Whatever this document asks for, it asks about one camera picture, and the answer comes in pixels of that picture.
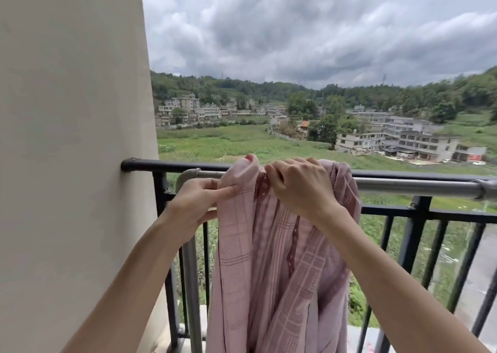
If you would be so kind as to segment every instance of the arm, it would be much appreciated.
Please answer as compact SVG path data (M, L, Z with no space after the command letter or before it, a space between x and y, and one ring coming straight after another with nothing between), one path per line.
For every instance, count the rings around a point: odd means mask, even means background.
M136 353L155 302L178 249L198 226L216 218L208 210L236 195L217 180L193 179L148 228L119 273L62 353Z
M354 273L398 353L489 353L428 291L394 262L336 201L319 162L277 161L266 166L271 186L290 210L326 235Z

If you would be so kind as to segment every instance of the beige wall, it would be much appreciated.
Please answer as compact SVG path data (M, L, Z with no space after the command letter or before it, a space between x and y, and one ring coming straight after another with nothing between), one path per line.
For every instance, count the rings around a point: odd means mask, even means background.
M0 0L1 352L64 346L156 217L120 162L157 155L141 0Z

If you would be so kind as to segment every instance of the person's left hand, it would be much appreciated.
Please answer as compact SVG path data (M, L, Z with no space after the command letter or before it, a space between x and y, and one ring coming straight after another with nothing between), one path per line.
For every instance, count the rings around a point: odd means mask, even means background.
M187 180L157 219L180 246L193 237L201 224L217 218L217 210L209 210L211 207L238 194L239 187L217 189L218 182L211 178Z

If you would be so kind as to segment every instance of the person's right arm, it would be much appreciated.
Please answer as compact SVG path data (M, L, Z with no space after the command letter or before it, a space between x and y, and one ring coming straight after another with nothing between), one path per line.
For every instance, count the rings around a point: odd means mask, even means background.
M278 198L308 218L339 251L398 353L489 353L400 265L373 243L338 204L315 159L277 161L266 171Z

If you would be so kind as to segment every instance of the cloud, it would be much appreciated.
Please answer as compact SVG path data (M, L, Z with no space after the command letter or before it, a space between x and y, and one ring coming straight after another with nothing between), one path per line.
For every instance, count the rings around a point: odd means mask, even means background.
M143 0L152 69L408 85L497 64L497 0Z

